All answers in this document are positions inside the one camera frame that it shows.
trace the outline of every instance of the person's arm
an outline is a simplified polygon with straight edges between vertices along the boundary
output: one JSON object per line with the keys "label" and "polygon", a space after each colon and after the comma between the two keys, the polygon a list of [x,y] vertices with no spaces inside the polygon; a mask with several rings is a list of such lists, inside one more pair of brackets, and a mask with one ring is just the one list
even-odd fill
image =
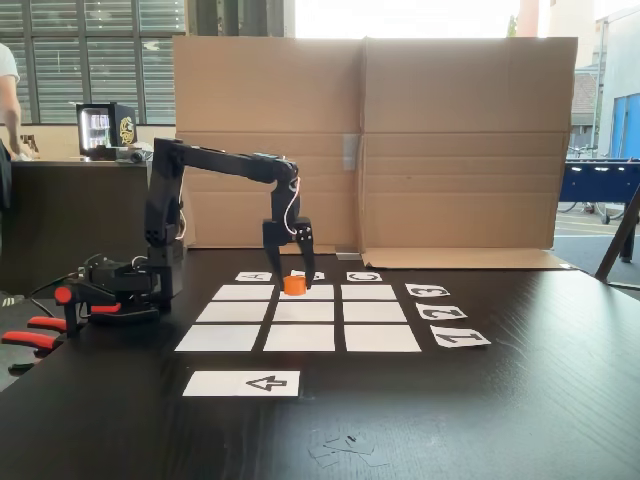
{"label": "person's arm", "polygon": [[15,155],[19,155],[21,111],[16,93],[16,79],[13,75],[0,77],[0,106],[4,124],[9,132],[9,148]]}

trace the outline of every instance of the tape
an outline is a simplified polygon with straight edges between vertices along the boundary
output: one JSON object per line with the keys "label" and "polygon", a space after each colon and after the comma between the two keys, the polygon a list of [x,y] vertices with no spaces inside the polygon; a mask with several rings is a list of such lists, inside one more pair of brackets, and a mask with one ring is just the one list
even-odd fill
{"label": "tape", "polygon": [[355,171],[358,156],[360,135],[357,133],[342,134],[342,168],[345,171]]}

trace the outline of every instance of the white cable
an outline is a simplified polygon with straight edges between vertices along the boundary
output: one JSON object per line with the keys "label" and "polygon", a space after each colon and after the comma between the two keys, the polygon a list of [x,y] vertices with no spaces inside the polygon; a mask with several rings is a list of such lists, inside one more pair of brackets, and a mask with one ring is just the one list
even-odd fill
{"label": "white cable", "polygon": [[184,213],[182,213],[182,209],[180,209],[180,220],[182,220],[183,227],[182,232],[180,232],[180,235],[176,237],[176,240],[182,240],[185,233],[187,233],[187,217],[185,217]]}
{"label": "white cable", "polygon": [[144,255],[138,255],[137,257],[133,257],[133,260],[131,260],[132,267],[135,267],[136,260],[138,260],[139,258],[144,258],[145,260],[147,259],[147,257],[145,257]]}
{"label": "white cable", "polygon": [[[182,186],[184,185],[184,176],[182,177],[182,181],[180,182],[180,196],[178,197],[178,203],[182,203]],[[187,217],[184,216],[182,211],[182,207],[180,207],[180,220],[181,226],[180,233],[176,236],[176,240],[182,240],[187,233]]]}
{"label": "white cable", "polygon": [[284,211],[284,228],[286,228],[287,232],[289,232],[291,235],[295,235],[298,232],[296,232],[295,230],[291,230],[289,228],[289,223],[287,222],[287,215],[289,214],[289,209],[291,208],[291,205],[293,205],[293,202],[296,201],[296,198],[298,197],[299,193],[300,193],[300,177],[298,177],[298,183],[296,184],[296,193],[293,195],[291,202],[289,202],[287,209]]}

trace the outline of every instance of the paper scrap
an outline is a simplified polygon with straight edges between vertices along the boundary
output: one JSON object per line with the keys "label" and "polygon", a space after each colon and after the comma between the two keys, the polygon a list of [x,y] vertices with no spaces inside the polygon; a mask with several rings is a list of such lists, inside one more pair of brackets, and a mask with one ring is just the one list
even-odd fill
{"label": "paper scrap", "polygon": [[337,430],[330,430],[328,432],[324,432],[324,441],[332,442],[333,440],[338,440],[340,438],[340,432]]}
{"label": "paper scrap", "polygon": [[346,441],[347,444],[351,447],[351,451],[353,453],[363,453],[365,455],[371,455],[375,447],[375,445],[367,442],[364,438],[355,435],[347,435]]}
{"label": "paper scrap", "polygon": [[389,460],[382,453],[378,451],[378,447],[376,447],[371,455],[360,454],[360,458],[367,462],[367,465],[370,467],[381,467],[383,465],[389,465]]}
{"label": "paper scrap", "polygon": [[331,455],[335,453],[335,450],[327,448],[324,445],[316,445],[315,447],[309,447],[309,454],[313,458],[324,457],[325,455]]}
{"label": "paper scrap", "polygon": [[330,467],[331,465],[335,465],[338,463],[338,455],[332,453],[331,455],[323,455],[322,457],[317,457],[315,459],[322,468]]}

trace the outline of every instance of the white t-shirt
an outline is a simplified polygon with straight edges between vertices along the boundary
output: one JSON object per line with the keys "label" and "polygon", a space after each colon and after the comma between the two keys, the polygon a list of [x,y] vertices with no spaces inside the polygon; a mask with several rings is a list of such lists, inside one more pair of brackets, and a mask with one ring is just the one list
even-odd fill
{"label": "white t-shirt", "polygon": [[4,77],[5,75],[13,75],[16,77],[16,83],[20,81],[18,67],[16,66],[16,59],[13,58],[13,53],[11,53],[9,47],[0,43],[0,77]]}

